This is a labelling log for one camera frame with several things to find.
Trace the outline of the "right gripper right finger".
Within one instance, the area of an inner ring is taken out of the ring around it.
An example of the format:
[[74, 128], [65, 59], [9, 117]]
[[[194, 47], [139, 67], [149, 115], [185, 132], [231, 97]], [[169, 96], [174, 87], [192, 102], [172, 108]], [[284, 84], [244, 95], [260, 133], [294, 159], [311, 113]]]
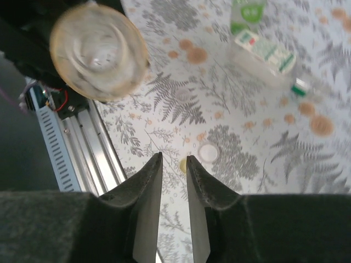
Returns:
[[186, 179], [194, 263], [261, 263], [248, 197], [217, 180], [195, 156], [186, 159]]

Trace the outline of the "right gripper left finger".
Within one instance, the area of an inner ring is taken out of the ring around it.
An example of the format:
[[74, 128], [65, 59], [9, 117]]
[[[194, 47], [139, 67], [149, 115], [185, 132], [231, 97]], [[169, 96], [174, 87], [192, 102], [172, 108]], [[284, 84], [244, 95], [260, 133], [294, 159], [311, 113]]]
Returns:
[[108, 193], [84, 194], [68, 263], [156, 263], [162, 153]]

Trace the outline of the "white bottle cap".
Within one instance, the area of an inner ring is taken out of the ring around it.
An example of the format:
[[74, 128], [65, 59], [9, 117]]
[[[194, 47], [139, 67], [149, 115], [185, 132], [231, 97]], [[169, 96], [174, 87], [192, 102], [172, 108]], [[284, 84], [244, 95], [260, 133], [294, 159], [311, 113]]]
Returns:
[[202, 162], [213, 163], [219, 158], [219, 148], [217, 145], [206, 142], [199, 146], [198, 156]]

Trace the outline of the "clear bottle white-green label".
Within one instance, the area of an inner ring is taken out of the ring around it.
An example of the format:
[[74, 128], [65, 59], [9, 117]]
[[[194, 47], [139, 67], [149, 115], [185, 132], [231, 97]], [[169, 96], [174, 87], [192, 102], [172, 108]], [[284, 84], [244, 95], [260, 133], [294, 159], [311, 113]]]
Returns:
[[329, 85], [303, 69], [295, 53], [248, 29], [234, 35], [230, 52], [233, 63], [271, 88], [301, 97], [320, 97], [330, 91]]

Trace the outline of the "clear bottle cap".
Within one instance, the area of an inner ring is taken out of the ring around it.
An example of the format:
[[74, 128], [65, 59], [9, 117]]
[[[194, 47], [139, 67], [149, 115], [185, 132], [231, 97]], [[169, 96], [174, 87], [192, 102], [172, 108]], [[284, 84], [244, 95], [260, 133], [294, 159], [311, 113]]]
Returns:
[[191, 92], [188, 89], [178, 89], [174, 96], [180, 103], [187, 103], [191, 100]]

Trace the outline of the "clear bottle green label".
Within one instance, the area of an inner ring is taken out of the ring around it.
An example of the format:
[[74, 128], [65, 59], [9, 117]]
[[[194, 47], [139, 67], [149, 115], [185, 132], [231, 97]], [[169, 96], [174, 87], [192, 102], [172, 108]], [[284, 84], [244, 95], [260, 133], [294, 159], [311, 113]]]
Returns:
[[230, 31], [237, 35], [244, 29], [258, 32], [267, 0], [232, 0]]

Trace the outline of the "floral patterned tablecloth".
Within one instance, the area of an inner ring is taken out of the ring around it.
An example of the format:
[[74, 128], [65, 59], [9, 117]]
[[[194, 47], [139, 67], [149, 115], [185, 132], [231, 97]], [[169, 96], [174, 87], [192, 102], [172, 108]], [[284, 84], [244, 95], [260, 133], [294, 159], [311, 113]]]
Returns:
[[[267, 0], [259, 33], [329, 85], [320, 97], [274, 90], [229, 61], [232, 0], [122, 0], [151, 67], [99, 111], [128, 176], [163, 154], [162, 263], [193, 263], [183, 158], [239, 193], [351, 193], [351, 0]], [[175, 99], [188, 89], [191, 100]]]

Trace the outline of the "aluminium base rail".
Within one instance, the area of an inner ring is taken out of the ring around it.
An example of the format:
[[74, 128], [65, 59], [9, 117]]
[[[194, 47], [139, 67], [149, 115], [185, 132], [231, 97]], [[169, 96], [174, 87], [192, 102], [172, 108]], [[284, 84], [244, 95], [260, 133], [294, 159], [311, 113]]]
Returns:
[[59, 122], [78, 185], [96, 196], [112, 190], [126, 180], [94, 101], [88, 108]]

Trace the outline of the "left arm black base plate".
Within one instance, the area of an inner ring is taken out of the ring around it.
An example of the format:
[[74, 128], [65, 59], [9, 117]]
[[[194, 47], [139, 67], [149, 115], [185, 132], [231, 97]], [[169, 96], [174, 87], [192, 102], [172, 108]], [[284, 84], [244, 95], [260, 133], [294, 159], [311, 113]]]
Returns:
[[60, 119], [69, 118], [89, 108], [88, 99], [71, 88], [51, 92], [55, 112]]

